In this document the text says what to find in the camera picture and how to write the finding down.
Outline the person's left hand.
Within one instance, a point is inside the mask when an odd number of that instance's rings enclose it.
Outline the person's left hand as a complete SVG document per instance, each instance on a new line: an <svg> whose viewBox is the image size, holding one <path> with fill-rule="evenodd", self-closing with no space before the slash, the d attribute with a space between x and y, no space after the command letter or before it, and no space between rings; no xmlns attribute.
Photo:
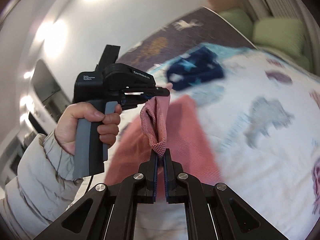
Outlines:
<svg viewBox="0 0 320 240"><path fill-rule="evenodd" d="M72 104L61 115L54 132L55 138L67 153L74 155L78 120L86 119L89 122L101 122L97 127L99 139L102 143L113 146L119 133L121 113L119 104L111 114L103 114L87 102Z"/></svg>

